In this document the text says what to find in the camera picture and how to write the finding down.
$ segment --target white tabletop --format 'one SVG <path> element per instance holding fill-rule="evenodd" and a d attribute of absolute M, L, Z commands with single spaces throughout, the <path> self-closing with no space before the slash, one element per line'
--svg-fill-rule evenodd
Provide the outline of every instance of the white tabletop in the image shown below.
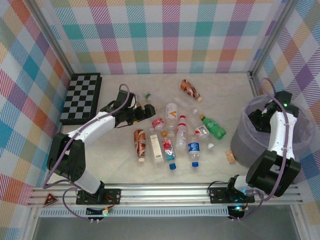
<path fill-rule="evenodd" d="M 179 83 L 183 79 L 187 79 L 195 86 L 203 96 L 202 102 L 197 102 L 179 88 Z M 164 103 L 169 103 L 175 96 L 186 99 L 199 110 L 199 113 L 218 122 L 227 134 L 222 140 L 214 140 L 213 151 L 209 151 L 204 143 L 200 144 L 201 156 L 198 168 L 191 166 L 186 150 L 176 151 L 176 170 L 170 170 L 167 163 L 155 167 L 149 141 L 147 141 L 145 162 L 138 162 L 134 147 L 134 131 L 144 129 L 147 133 L 151 127 L 149 119 L 133 126 L 112 129 L 86 149 L 86 169 L 96 178 L 105 184 L 208 183 L 228 181 L 236 174 L 247 173 L 245 167 L 238 163 L 229 164 L 226 158 L 226 151 L 230 150 L 230 141 L 237 128 L 241 110 L 253 97 L 245 73 L 103 75 L 98 110 L 117 98 L 121 83 L 127 84 L 130 91 L 138 95 L 143 94 L 141 89 L 143 86 L 152 95 L 158 95 Z M 68 133 L 78 127 L 64 126 L 62 131 Z M 54 174 L 49 182 L 59 179 L 61 177 Z"/>

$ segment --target plastic bag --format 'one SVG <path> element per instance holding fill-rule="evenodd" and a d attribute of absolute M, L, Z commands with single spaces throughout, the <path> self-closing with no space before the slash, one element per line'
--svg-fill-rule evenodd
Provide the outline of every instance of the plastic bag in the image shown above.
<path fill-rule="evenodd" d="M 270 100 L 268 95 L 253 98 L 242 110 L 238 127 L 232 137 L 232 153 L 237 162 L 247 168 L 268 148 L 270 139 L 270 133 L 256 131 L 248 115 L 256 109 L 263 111 Z M 316 125 L 305 109 L 294 105 L 299 108 L 299 115 L 293 129 L 292 148 L 295 159 L 298 159 L 309 148 Z"/>

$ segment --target white bottle cap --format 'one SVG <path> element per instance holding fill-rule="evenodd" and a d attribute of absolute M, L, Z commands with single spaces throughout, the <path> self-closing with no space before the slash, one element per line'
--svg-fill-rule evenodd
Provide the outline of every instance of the white bottle cap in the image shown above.
<path fill-rule="evenodd" d="M 211 148 L 213 148 L 215 145 L 213 144 L 213 143 L 209 143 L 208 144 L 208 149 L 211 149 Z"/>

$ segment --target wine cork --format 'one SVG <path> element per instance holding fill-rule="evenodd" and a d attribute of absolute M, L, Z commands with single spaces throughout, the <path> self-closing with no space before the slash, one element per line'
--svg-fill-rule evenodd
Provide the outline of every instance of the wine cork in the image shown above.
<path fill-rule="evenodd" d="M 228 159 L 229 164 L 235 164 L 236 163 L 236 159 L 234 157 L 234 154 L 232 153 L 232 151 L 226 151 L 225 152 L 226 158 Z"/>

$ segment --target green plastic bottle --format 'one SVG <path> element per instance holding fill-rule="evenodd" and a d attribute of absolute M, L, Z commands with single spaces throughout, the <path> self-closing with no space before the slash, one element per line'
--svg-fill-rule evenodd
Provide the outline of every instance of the green plastic bottle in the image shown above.
<path fill-rule="evenodd" d="M 226 135 L 226 130 L 219 126 L 213 119 L 205 117 L 204 115 L 200 116 L 201 121 L 204 123 L 209 132 L 215 136 L 217 139 L 222 139 Z"/>

